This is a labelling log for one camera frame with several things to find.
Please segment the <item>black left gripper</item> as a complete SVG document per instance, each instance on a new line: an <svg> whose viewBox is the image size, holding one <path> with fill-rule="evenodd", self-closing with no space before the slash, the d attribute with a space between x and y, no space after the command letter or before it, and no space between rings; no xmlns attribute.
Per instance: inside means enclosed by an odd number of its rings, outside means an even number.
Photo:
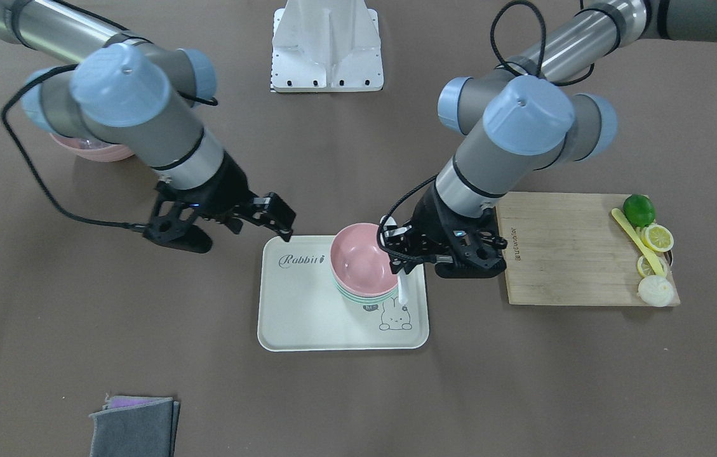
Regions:
<svg viewBox="0 0 717 457"><path fill-rule="evenodd" d="M460 216L439 197L436 185L422 183L399 199L385 216L392 216L417 191L426 191L402 236L382 232L379 246L389 258L391 272L410 274L419 264L431 263L445 279L486 279L506 271L504 249L508 241L499 234L495 210L486 208L477 218Z"/></svg>

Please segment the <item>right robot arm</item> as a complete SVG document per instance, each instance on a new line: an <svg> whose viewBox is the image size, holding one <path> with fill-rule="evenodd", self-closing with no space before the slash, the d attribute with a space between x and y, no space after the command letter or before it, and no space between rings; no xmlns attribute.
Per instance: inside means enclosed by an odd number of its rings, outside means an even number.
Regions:
<svg viewBox="0 0 717 457"><path fill-rule="evenodd" d="M244 171L192 111L218 103L215 70L202 52L163 49L64 1L0 1L0 40L62 61L31 75L0 113L37 182L41 177L9 123L16 104L48 133L127 147L158 174L157 199L145 223L76 216L41 184L61 214L139 232L156 245L193 253L212 246L196 226L198 219L235 234L248 221L285 242L291 239L295 212L275 193L254 194Z"/></svg>

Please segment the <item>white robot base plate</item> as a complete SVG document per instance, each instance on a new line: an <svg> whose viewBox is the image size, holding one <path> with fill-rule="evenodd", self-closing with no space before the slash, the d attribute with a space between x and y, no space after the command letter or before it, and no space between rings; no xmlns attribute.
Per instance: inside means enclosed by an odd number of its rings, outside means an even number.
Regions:
<svg viewBox="0 0 717 457"><path fill-rule="evenodd" d="M384 87L378 13L364 1L288 1L273 14L271 91Z"/></svg>

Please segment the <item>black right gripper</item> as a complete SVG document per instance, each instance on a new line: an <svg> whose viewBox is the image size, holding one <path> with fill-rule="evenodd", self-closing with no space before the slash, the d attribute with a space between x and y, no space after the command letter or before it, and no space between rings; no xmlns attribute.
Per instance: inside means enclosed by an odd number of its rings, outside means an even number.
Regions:
<svg viewBox="0 0 717 457"><path fill-rule="evenodd" d="M218 171L203 185L192 190L178 190L159 182L157 199L151 211L143 237L158 246L179 251L207 253L213 242L208 234L195 225L197 219L215 220L233 234L240 234L244 221L237 217L238 206L250 205L250 221L266 227L283 241L293 235L297 214L277 193L257 197L248 185L245 172L236 160L224 151Z"/></svg>

